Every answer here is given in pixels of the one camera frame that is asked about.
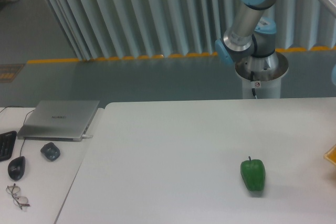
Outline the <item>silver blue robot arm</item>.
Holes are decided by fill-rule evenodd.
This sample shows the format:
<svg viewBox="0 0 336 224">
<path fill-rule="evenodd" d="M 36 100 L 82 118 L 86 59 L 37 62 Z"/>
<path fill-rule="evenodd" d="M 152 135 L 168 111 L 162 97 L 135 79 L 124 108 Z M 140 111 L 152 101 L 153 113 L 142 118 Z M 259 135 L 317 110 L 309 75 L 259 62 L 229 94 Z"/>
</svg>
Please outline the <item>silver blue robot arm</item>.
<svg viewBox="0 0 336 224">
<path fill-rule="evenodd" d="M 234 22 L 215 41 L 221 60 L 234 63 L 236 72 L 249 82 L 273 81 L 288 71 L 287 59 L 275 51 L 276 23 L 263 16 L 276 0 L 241 0 Z M 335 0 L 319 0 L 335 14 Z"/>
</svg>

